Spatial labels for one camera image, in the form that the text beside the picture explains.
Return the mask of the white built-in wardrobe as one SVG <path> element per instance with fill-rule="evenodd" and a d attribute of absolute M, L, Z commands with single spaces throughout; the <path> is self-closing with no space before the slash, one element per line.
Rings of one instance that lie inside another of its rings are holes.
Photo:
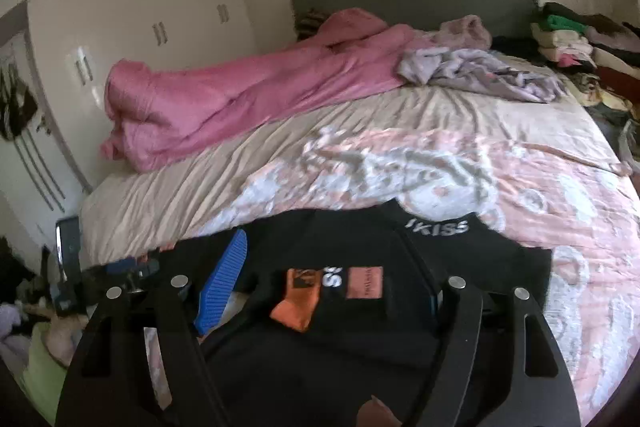
<path fill-rule="evenodd" d="M 199 68 L 255 49 L 244 0 L 1 0 L 1 92 L 36 106 L 1 145 L 3 198 L 50 220 L 117 169 L 100 153 L 117 62 Z"/>

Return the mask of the mauve fluffy garment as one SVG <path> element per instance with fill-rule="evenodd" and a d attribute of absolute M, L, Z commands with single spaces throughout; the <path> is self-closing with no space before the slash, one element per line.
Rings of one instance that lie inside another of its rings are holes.
<path fill-rule="evenodd" d="M 492 38 L 477 15 L 467 15 L 442 23 L 434 35 L 434 41 L 450 49 L 488 50 Z"/>

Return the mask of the pink folded duvet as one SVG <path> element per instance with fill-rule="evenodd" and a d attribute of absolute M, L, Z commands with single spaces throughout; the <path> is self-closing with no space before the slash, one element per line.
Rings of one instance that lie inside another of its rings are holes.
<path fill-rule="evenodd" d="M 121 60 L 107 77 L 114 128 L 101 150 L 139 172 L 157 170 L 268 122 L 394 90 L 401 55 L 430 44 L 409 25 L 348 9 L 278 52 L 183 70 Z"/>

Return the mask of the striped dark pillow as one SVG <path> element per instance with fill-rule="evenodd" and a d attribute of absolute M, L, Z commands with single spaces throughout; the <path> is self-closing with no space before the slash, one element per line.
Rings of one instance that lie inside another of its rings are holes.
<path fill-rule="evenodd" d="M 330 18 L 330 14 L 310 9 L 295 17 L 294 29 L 297 41 L 307 40 L 317 35 L 320 27 Z"/>

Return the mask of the pile of folded clothes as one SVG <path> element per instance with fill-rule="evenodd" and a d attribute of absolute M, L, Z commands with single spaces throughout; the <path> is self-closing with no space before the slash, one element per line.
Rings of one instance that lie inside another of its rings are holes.
<path fill-rule="evenodd" d="M 580 105 L 613 124 L 639 119 L 639 28 L 548 2 L 532 23 L 541 57 Z"/>

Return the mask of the pink white patterned bedspread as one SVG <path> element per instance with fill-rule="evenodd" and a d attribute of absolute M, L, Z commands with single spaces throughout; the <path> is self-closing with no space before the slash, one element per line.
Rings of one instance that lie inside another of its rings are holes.
<path fill-rule="evenodd" d="M 81 207 L 81 262 L 285 210 L 391 198 L 432 221 L 474 212 L 552 252 L 544 313 L 592 421 L 639 350 L 639 199 L 571 95 L 528 104 L 402 87 L 266 124 L 160 170 L 115 172 Z"/>

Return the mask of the crumpled lilac garment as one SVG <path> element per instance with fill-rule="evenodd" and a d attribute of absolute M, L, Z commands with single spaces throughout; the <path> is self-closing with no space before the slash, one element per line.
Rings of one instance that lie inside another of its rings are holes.
<path fill-rule="evenodd" d="M 564 84 L 555 75 L 516 68 L 480 49 L 409 51 L 398 64 L 397 74 L 415 86 L 443 87 L 524 103 L 549 104 L 566 95 Z"/>

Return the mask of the black IKISS sweater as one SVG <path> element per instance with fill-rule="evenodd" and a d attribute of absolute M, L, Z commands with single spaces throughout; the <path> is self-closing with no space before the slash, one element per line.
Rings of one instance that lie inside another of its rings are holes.
<path fill-rule="evenodd" d="M 229 426 L 550 426 L 560 373 L 539 313 L 551 255 L 479 217 L 435 222 L 397 202 L 294 210 L 158 254 L 200 291 L 237 229 L 247 256 L 221 323 L 203 336 Z M 467 386 L 434 383 L 428 291 L 402 233 L 465 257 L 483 297 Z"/>

